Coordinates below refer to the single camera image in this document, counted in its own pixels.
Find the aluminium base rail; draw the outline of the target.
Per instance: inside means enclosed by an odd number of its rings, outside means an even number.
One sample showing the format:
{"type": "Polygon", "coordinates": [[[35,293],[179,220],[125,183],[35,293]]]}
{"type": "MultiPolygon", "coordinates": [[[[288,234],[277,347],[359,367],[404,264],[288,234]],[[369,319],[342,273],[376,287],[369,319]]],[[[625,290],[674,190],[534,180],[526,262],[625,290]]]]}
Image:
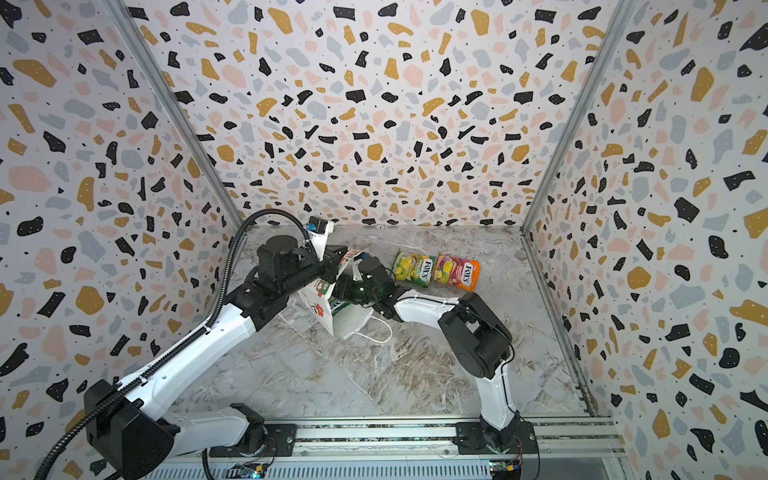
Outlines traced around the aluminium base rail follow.
{"type": "Polygon", "coordinates": [[[287,456],[238,456],[215,448],[170,459],[152,479],[229,479],[247,462],[267,463],[265,479],[491,479],[489,463],[518,459],[521,479],[631,479],[633,473],[613,423],[598,417],[530,417],[504,452],[485,446],[468,417],[291,419],[287,456]]]}

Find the circuit board right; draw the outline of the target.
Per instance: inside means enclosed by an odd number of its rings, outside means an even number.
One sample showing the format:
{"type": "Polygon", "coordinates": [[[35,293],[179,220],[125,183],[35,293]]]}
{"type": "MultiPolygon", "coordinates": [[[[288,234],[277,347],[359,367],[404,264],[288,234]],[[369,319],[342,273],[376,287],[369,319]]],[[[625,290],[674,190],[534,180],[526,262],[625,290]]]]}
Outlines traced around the circuit board right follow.
{"type": "Polygon", "coordinates": [[[489,472],[492,480],[520,480],[521,462],[518,459],[491,461],[489,472]]]}

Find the right aluminium corner post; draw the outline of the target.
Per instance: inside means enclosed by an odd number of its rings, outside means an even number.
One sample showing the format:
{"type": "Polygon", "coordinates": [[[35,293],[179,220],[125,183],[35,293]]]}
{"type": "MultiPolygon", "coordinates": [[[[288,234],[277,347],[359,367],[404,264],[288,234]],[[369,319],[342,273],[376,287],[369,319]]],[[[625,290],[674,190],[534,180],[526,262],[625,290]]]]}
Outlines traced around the right aluminium corner post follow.
{"type": "Polygon", "coordinates": [[[523,237],[526,237],[534,229],[537,215],[544,209],[548,191],[555,183],[556,174],[564,164],[580,124],[590,108],[601,79],[619,43],[621,34],[625,31],[636,5],[637,1],[634,0],[621,0],[617,3],[616,10],[608,23],[605,38],[597,50],[595,61],[586,76],[585,82],[576,98],[575,105],[565,123],[563,133],[554,150],[552,161],[541,177],[539,188],[534,195],[534,199],[520,228],[523,237]]]}

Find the green yellow candy packet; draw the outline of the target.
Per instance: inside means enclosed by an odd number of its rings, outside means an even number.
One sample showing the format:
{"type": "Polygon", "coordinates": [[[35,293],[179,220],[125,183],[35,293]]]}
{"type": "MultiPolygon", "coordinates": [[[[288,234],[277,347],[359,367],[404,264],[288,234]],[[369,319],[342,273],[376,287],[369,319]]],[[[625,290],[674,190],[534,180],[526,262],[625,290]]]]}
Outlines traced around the green yellow candy packet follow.
{"type": "Polygon", "coordinates": [[[427,288],[432,281],[436,256],[399,251],[392,270],[398,281],[410,282],[427,288]]]}

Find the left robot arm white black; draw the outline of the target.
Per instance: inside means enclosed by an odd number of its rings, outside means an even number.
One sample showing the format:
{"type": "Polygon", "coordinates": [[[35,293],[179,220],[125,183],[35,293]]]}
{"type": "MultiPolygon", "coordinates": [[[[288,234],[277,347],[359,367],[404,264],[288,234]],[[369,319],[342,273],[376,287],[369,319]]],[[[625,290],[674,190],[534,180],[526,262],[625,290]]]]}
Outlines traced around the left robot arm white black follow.
{"type": "Polygon", "coordinates": [[[217,412],[171,419],[176,399],[227,352],[264,328],[286,308],[289,297],[318,279],[336,279],[345,246],[321,256],[296,238],[278,235],[262,244],[258,264],[224,298],[218,316],[191,331],[163,356],[125,377],[88,389],[85,407],[89,444],[125,479],[140,479],[174,456],[229,448],[242,456],[273,448],[264,419],[242,403],[217,412]]]}

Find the orange pink candy packet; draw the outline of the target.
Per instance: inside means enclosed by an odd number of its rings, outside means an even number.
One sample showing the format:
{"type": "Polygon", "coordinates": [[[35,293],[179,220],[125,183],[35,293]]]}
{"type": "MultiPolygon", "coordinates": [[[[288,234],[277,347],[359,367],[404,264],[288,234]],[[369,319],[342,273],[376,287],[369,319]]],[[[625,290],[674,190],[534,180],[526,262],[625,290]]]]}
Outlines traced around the orange pink candy packet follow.
{"type": "Polygon", "coordinates": [[[432,280],[464,291],[474,292],[481,273],[476,260],[468,260],[446,254],[437,257],[432,280]]]}

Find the left aluminium corner post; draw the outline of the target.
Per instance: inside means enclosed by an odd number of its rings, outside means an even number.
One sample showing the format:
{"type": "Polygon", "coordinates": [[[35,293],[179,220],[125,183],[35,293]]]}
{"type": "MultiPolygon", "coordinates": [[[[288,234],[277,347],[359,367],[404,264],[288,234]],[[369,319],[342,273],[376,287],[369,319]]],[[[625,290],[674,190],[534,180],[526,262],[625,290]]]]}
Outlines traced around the left aluminium corner post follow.
{"type": "Polygon", "coordinates": [[[165,81],[160,66],[152,55],[140,29],[136,26],[124,1],[102,1],[107,16],[125,40],[139,66],[145,72],[146,80],[155,91],[157,98],[176,127],[184,144],[191,150],[205,179],[221,204],[229,222],[238,228],[242,224],[239,211],[229,196],[219,175],[211,163],[202,142],[198,139],[186,115],[182,111],[172,88],[165,81]]]}

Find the green circuit board left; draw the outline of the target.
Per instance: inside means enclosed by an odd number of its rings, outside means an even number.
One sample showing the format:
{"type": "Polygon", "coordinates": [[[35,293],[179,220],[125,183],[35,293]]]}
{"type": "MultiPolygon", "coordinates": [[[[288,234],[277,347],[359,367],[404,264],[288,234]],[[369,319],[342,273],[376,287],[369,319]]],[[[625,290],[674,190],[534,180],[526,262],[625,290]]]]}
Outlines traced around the green circuit board left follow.
{"type": "Polygon", "coordinates": [[[228,472],[229,479],[265,479],[268,473],[267,463],[247,462],[233,466],[228,472]]]}

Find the aluminium corner post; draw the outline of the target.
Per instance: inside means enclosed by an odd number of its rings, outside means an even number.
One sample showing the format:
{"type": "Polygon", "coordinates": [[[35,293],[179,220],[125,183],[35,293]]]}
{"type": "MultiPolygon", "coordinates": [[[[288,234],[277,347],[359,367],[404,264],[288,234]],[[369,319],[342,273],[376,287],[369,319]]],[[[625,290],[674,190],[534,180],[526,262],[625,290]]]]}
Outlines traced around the aluminium corner post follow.
{"type": "Polygon", "coordinates": [[[625,31],[636,5],[637,1],[634,0],[621,0],[617,3],[616,10],[608,23],[605,38],[597,50],[595,61],[586,76],[585,82],[576,98],[575,105],[565,123],[563,133],[554,150],[552,161],[541,177],[539,188],[534,195],[534,199],[520,228],[523,237],[526,237],[534,229],[537,215],[544,209],[548,191],[555,183],[556,174],[564,164],[580,124],[590,108],[601,79],[619,43],[621,34],[625,31]]]}
{"type": "Polygon", "coordinates": [[[107,16],[125,40],[139,66],[145,72],[146,80],[155,91],[157,98],[176,127],[184,144],[191,150],[205,179],[221,204],[229,222],[238,228],[242,224],[239,211],[229,196],[219,175],[211,163],[202,142],[198,139],[186,115],[182,111],[172,88],[165,81],[160,66],[152,55],[140,29],[136,26],[124,1],[102,1],[107,16]]]}

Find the green candy packet in bag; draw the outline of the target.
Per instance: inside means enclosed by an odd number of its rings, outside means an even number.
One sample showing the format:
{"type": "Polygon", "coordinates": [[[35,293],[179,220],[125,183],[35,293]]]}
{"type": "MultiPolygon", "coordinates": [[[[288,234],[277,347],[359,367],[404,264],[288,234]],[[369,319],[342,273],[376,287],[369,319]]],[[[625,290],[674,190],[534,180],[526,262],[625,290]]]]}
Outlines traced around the green candy packet in bag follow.
{"type": "Polygon", "coordinates": [[[322,279],[318,279],[313,284],[316,291],[316,304],[318,314],[322,317],[332,315],[332,293],[335,284],[322,279]]]}

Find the white paper bag with flower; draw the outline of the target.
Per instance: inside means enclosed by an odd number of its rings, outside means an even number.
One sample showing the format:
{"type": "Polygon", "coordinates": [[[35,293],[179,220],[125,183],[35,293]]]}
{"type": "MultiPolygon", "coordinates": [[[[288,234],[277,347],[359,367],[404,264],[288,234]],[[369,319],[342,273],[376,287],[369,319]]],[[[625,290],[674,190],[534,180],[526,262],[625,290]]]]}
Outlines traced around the white paper bag with flower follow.
{"type": "MultiPolygon", "coordinates": [[[[357,264],[362,259],[369,257],[369,255],[362,250],[347,249],[340,245],[332,245],[327,248],[326,257],[329,257],[331,253],[339,253],[342,250],[344,250],[344,255],[339,260],[336,279],[333,283],[335,284],[342,274],[347,274],[353,276],[355,280],[360,280],[357,264]]],[[[375,311],[372,308],[365,308],[348,302],[343,302],[335,299],[332,295],[332,315],[330,317],[320,316],[316,304],[316,291],[313,286],[314,282],[303,287],[299,291],[299,297],[304,305],[310,310],[314,319],[317,320],[334,338],[347,339],[353,335],[359,335],[364,339],[379,345],[386,344],[391,340],[393,336],[392,328],[388,326],[382,318],[376,317],[375,311]],[[384,340],[380,340],[364,335],[361,332],[361,329],[366,326],[369,320],[381,322],[389,331],[388,337],[384,340]]]]}

